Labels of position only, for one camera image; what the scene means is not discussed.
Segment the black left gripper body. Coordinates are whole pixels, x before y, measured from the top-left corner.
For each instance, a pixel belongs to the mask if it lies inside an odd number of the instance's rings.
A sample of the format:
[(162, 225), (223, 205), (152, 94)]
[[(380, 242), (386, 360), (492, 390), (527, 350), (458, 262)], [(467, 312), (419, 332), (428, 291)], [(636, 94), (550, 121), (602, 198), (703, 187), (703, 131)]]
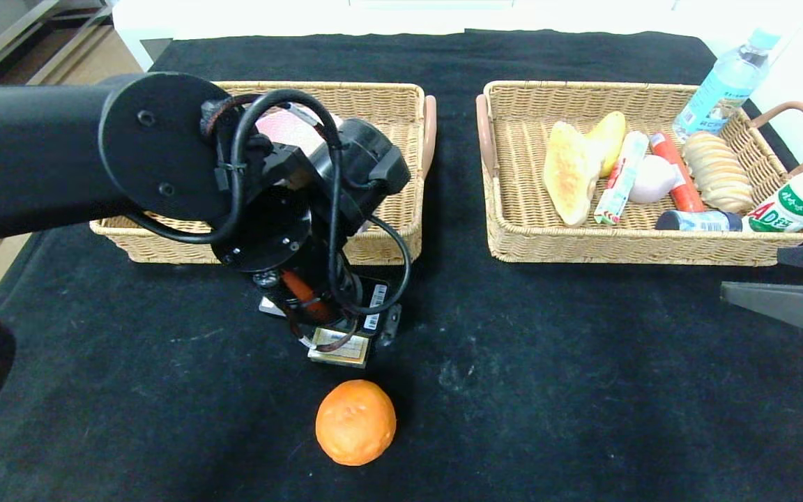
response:
[[(375, 277), (351, 275), (342, 283), (341, 292), (347, 294), (345, 298), (354, 301), (354, 305), (362, 308), (375, 308), (388, 299), (390, 283)], [(354, 335), (361, 337), (375, 337), (385, 325), (385, 315), (382, 312), (372, 314), (356, 314), (349, 309), (340, 310), (339, 321), (334, 327), (342, 333), (354, 331)]]

